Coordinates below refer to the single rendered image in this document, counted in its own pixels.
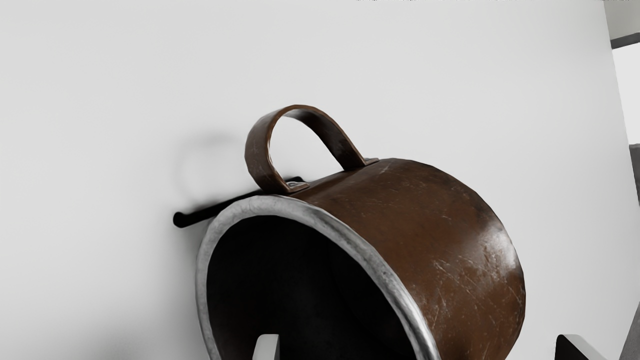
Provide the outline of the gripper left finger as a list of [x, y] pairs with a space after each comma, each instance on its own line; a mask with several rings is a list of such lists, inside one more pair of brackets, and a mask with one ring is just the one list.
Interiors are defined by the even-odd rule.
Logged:
[[253, 360], [281, 360], [281, 342], [278, 334], [262, 334], [256, 340]]

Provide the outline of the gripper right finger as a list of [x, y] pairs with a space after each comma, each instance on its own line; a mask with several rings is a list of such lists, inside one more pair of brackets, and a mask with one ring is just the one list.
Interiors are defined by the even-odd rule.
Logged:
[[555, 343], [555, 360], [607, 360], [576, 333], [560, 334]]

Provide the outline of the brown copper mug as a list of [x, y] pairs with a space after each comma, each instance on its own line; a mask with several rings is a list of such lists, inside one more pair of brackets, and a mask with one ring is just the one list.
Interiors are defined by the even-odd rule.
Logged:
[[[320, 138], [341, 172], [285, 181], [270, 157], [282, 117]], [[525, 319], [524, 272], [502, 221], [470, 187], [422, 162], [365, 158], [310, 105], [247, 135], [263, 194], [222, 210], [195, 271], [210, 360], [506, 360]]]

